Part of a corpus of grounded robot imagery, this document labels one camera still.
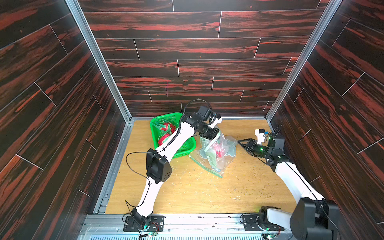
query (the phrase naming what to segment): green plastic basket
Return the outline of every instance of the green plastic basket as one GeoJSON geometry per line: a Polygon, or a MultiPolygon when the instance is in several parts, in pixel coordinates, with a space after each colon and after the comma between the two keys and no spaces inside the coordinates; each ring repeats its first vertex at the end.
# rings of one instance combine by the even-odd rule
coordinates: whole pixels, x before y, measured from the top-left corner
{"type": "MultiPolygon", "coordinates": [[[[167,120],[168,122],[172,123],[176,128],[179,127],[179,121],[183,114],[182,113],[169,113],[162,116],[158,116],[151,120],[151,122],[155,122],[156,119],[158,120],[167,120]]],[[[161,130],[154,127],[152,124],[149,124],[151,126],[151,132],[152,132],[152,139],[153,144],[155,145],[155,149],[159,146],[159,143],[157,140],[159,139],[159,136],[161,135],[161,130]]],[[[196,148],[196,140],[194,137],[190,137],[188,140],[185,141],[185,143],[177,150],[175,155],[172,159],[177,157],[182,157],[190,154],[193,150],[196,148]]]]}

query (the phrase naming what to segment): black cable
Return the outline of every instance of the black cable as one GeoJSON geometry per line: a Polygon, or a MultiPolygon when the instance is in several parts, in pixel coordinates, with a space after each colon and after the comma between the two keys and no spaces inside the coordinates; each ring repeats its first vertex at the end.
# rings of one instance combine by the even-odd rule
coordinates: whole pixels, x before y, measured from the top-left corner
{"type": "Polygon", "coordinates": [[[317,204],[319,205],[319,207],[323,210],[324,214],[327,216],[327,218],[331,221],[331,223],[336,227],[337,231],[339,232],[339,235],[340,235],[340,239],[341,240],[341,232],[339,230],[339,228],[336,226],[336,224],[331,220],[331,218],[328,216],[328,214],[325,212],[324,208],[321,206],[320,204],[320,201],[317,199],[317,197],[314,195],[314,193],[311,191],[311,189],[308,187],[308,185],[304,182],[303,179],[301,179],[300,175],[291,168],[291,166],[289,166],[289,164],[287,162],[285,162],[285,164],[294,172],[296,173],[296,175],[300,178],[300,180],[304,183],[304,185],[308,188],[308,190],[312,193],[313,197],[316,199],[317,201],[317,204]]]}
{"type": "MultiPolygon", "coordinates": [[[[211,104],[209,104],[209,102],[207,102],[207,101],[205,101],[203,99],[195,99],[195,100],[192,100],[189,103],[187,103],[187,105],[184,107],[184,111],[183,111],[184,115],[185,115],[185,111],[186,111],[188,105],[191,104],[192,102],[195,102],[195,101],[203,101],[203,102],[205,102],[208,105],[209,109],[212,111],[212,106],[211,106],[211,104]]],[[[211,120],[209,121],[208,125],[211,125],[216,120],[216,114],[213,115],[213,113],[211,112],[210,119],[211,120]]]]}
{"type": "MultiPolygon", "coordinates": [[[[125,157],[125,162],[127,163],[128,167],[129,167],[134,173],[136,173],[136,174],[138,174],[138,175],[140,175],[140,176],[142,176],[142,177],[145,177],[145,179],[148,180],[148,186],[150,187],[150,186],[151,186],[151,182],[149,181],[149,179],[148,179],[146,176],[144,176],[144,175],[142,175],[142,174],[136,172],[135,170],[133,170],[133,169],[131,168],[131,166],[128,164],[128,156],[131,155],[131,154],[133,154],[133,153],[151,153],[151,152],[131,152],[131,153],[128,153],[127,156],[125,157]]],[[[149,187],[148,187],[148,189],[147,189],[147,193],[145,194],[145,197],[144,197],[144,199],[143,199],[143,201],[141,202],[140,205],[138,205],[138,206],[132,206],[132,205],[129,204],[127,201],[125,201],[125,203],[127,204],[127,206],[129,205],[129,206],[131,206],[131,207],[140,207],[141,205],[143,205],[143,203],[144,203],[144,201],[145,201],[145,198],[147,197],[147,194],[148,194],[148,192],[149,192],[149,187]]]]}
{"type": "Polygon", "coordinates": [[[125,222],[125,221],[127,220],[127,218],[125,218],[125,220],[124,220],[124,216],[127,215],[127,214],[129,214],[129,213],[126,213],[126,214],[124,214],[124,215],[122,216],[121,220],[122,220],[123,222],[125,222]]]}
{"type": "MultiPolygon", "coordinates": [[[[207,102],[207,101],[205,101],[205,100],[203,100],[203,99],[195,99],[195,100],[192,100],[192,101],[190,101],[189,103],[187,103],[187,105],[184,107],[184,111],[183,111],[183,114],[181,115],[181,117],[180,117],[180,121],[179,121],[179,127],[178,127],[178,129],[177,129],[177,132],[176,132],[176,135],[167,143],[167,146],[169,146],[176,138],[177,138],[177,136],[180,134],[180,131],[181,131],[181,120],[183,119],[183,117],[185,116],[185,110],[187,109],[187,107],[188,107],[188,105],[189,104],[191,104],[192,102],[195,102],[195,101],[203,101],[203,102],[205,102],[206,104],[208,104],[208,107],[209,107],[209,109],[211,109],[212,110],[212,107],[211,107],[211,104],[209,104],[209,102],[207,102]]],[[[213,119],[213,116],[211,115],[211,121],[209,122],[209,124],[212,124],[214,121],[215,121],[215,119],[216,119],[216,115],[214,116],[214,119],[213,119]]]]}
{"type": "Polygon", "coordinates": [[[266,142],[266,139],[267,137],[269,136],[270,133],[268,133],[266,136],[265,136],[265,139],[264,139],[264,142],[266,142]]]}
{"type": "Polygon", "coordinates": [[[242,223],[242,224],[245,223],[245,222],[242,222],[242,221],[241,221],[241,217],[242,217],[244,214],[249,214],[249,215],[254,215],[254,216],[257,216],[257,215],[258,215],[258,214],[250,214],[249,212],[243,213],[242,215],[240,215],[240,223],[242,223]]]}
{"type": "Polygon", "coordinates": [[[212,110],[211,104],[209,104],[209,102],[207,102],[207,101],[205,101],[205,100],[203,100],[203,99],[195,99],[195,100],[192,100],[192,101],[190,101],[189,103],[187,103],[187,105],[184,107],[183,114],[185,114],[185,110],[187,109],[188,105],[191,104],[191,103],[193,103],[193,102],[196,102],[196,101],[203,101],[203,102],[205,102],[205,103],[208,105],[209,109],[212,110]]]}
{"type": "Polygon", "coordinates": [[[260,162],[264,163],[265,165],[269,166],[268,163],[266,163],[266,162],[264,162],[263,160],[260,159],[260,156],[259,156],[259,155],[257,156],[257,159],[259,159],[260,162]]]}

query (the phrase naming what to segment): plastic bag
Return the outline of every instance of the plastic bag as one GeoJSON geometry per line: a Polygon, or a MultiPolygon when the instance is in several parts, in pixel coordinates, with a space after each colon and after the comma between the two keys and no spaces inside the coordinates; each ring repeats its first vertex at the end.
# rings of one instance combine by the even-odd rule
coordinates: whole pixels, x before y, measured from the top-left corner
{"type": "Polygon", "coordinates": [[[225,136],[221,131],[211,141],[200,137],[201,149],[189,154],[189,157],[208,172],[222,178],[225,168],[236,156],[237,141],[225,136]]]}

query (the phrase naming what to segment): dark red wood wall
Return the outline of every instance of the dark red wood wall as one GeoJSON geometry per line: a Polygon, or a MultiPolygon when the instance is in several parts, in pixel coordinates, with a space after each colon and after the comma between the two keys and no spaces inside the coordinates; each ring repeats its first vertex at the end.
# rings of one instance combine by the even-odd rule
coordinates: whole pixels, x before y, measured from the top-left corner
{"type": "Polygon", "coordinates": [[[125,122],[64,0],[0,3],[0,239],[75,239],[125,122]]]}
{"type": "Polygon", "coordinates": [[[344,0],[272,119],[339,205],[342,239],[384,239],[384,2],[344,0]]]}
{"type": "Polygon", "coordinates": [[[79,0],[134,117],[265,116],[329,0],[79,0]]]}

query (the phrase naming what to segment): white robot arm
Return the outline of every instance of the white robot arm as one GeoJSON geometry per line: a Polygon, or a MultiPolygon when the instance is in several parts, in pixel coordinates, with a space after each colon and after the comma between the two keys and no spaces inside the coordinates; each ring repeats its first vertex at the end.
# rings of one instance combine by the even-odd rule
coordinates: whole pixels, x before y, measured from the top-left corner
{"type": "Polygon", "coordinates": [[[179,128],[166,142],[156,148],[156,150],[148,150],[146,160],[148,178],[146,186],[140,204],[132,210],[133,220],[141,230],[149,226],[153,205],[159,190],[163,182],[172,173],[169,163],[176,151],[196,132],[201,137],[212,140],[219,132],[219,129],[215,128],[215,126],[220,122],[222,122],[220,114],[201,106],[197,113],[193,113],[191,116],[182,116],[179,128]]]}
{"type": "Polygon", "coordinates": [[[297,206],[293,213],[275,207],[261,207],[257,217],[259,227],[267,230],[269,225],[276,224],[291,230],[298,240],[336,240],[339,216],[337,205],[318,193],[285,155],[285,139],[282,135],[270,134],[268,146],[263,146],[259,144],[262,132],[263,129],[256,129],[258,140],[248,138],[238,143],[251,156],[266,159],[265,164],[284,181],[297,206]]]}

